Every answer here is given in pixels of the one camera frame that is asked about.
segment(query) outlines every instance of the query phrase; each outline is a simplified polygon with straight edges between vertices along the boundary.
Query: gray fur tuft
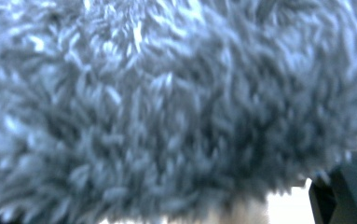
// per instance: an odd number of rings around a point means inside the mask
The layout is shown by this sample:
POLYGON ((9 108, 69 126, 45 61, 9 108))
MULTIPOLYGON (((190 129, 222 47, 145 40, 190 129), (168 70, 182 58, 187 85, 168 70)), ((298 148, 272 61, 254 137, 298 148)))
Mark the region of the gray fur tuft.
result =
POLYGON ((357 0, 0 0, 0 218, 200 217, 357 148, 357 0))

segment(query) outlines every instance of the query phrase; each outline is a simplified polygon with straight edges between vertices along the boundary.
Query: fluffy blanket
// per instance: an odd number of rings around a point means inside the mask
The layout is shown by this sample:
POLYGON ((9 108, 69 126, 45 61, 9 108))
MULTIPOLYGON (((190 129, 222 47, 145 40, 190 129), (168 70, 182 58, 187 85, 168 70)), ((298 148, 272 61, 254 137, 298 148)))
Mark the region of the fluffy blanket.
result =
POLYGON ((357 0, 0 0, 0 219, 201 217, 357 148, 357 0))

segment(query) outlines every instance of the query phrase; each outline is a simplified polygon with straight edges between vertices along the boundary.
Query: black object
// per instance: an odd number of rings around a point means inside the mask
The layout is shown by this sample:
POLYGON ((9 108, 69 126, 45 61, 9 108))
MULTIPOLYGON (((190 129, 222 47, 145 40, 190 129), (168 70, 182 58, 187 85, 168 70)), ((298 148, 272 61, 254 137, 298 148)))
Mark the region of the black object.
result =
POLYGON ((357 224, 357 152, 330 174, 329 185, 313 181, 309 198, 316 224, 357 224))

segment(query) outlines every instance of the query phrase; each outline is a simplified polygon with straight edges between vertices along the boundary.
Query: shag rug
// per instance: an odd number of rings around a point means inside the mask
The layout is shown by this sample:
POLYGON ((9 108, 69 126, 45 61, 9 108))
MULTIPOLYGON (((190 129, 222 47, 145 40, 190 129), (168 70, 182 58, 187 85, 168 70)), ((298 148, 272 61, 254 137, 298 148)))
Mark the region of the shag rug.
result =
POLYGON ((357 149, 357 0, 0 0, 0 219, 200 218, 357 149))

